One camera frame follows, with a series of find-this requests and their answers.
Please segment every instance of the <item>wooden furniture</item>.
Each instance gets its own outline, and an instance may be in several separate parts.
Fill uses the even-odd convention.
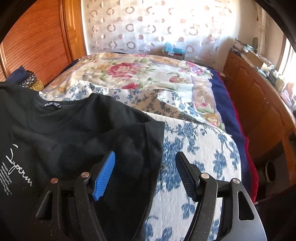
[[[266,79],[231,51],[224,74],[255,165],[284,152],[290,185],[296,184],[296,126],[291,110]]]
[[[61,1],[63,1],[67,43],[73,61],[87,55],[82,26],[81,0]]]
[[[86,55],[80,0],[37,0],[0,44],[0,81],[23,65],[44,85]]]

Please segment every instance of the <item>floral bedspread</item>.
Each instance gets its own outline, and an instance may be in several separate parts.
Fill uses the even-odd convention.
[[[190,163],[219,180],[241,179],[236,144],[224,131],[209,124],[195,105],[183,100],[184,92],[168,89],[107,88],[77,81],[65,93],[52,96],[40,92],[46,100],[64,101],[88,97],[92,93],[112,96],[117,101],[145,111],[165,122],[163,159],[150,214],[145,222],[146,241],[182,241],[197,207],[187,197],[175,165],[175,155],[183,151]],[[222,200],[217,199],[209,241],[216,238]]]
[[[62,96],[78,80],[107,88],[182,92],[184,101],[192,102],[203,119],[224,130],[210,78],[207,68],[191,62],[141,54],[99,53],[83,57],[52,81],[43,93]]]

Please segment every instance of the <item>patterned curtain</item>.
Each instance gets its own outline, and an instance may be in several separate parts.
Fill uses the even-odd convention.
[[[266,31],[269,23],[269,15],[261,6],[256,3],[258,24],[259,24],[259,37],[258,37],[258,50],[257,53],[264,56],[266,49]]]
[[[231,15],[229,0],[82,0],[88,54],[161,55],[166,42],[213,62]]]

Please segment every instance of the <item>pillow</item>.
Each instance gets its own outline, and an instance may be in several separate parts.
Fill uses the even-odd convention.
[[[28,72],[23,66],[20,66],[18,69],[13,71],[7,78],[6,82],[20,85],[29,77]]]
[[[27,70],[27,73],[28,73],[28,77],[25,80],[23,80],[20,85],[25,88],[30,88],[37,81],[37,77],[30,70]]]

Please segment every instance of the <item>navy blue blanket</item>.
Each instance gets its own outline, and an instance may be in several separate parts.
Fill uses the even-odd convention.
[[[237,145],[241,159],[242,183],[250,195],[252,178],[245,151],[245,138],[240,130],[231,99],[228,95],[225,85],[220,78],[219,73],[212,69],[210,69],[210,71],[213,74],[213,78],[210,80],[210,82],[212,83],[212,91],[215,97],[216,107],[221,115],[223,123],[225,124],[226,132],[231,135],[232,139]]]

